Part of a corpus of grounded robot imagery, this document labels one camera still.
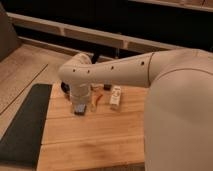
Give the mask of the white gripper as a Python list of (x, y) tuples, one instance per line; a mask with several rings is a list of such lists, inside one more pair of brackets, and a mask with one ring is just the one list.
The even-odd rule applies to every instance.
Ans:
[(89, 84), (71, 85), (70, 100), (72, 102), (73, 112), (74, 107), (79, 104), (85, 104), (86, 107), (91, 99), (91, 89)]

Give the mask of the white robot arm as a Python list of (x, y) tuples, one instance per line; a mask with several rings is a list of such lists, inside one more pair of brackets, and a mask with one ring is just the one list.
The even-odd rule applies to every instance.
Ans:
[(79, 53), (59, 69), (71, 102), (86, 104), (92, 83), (147, 87), (146, 171), (213, 171), (213, 53), (176, 49), (93, 64)]

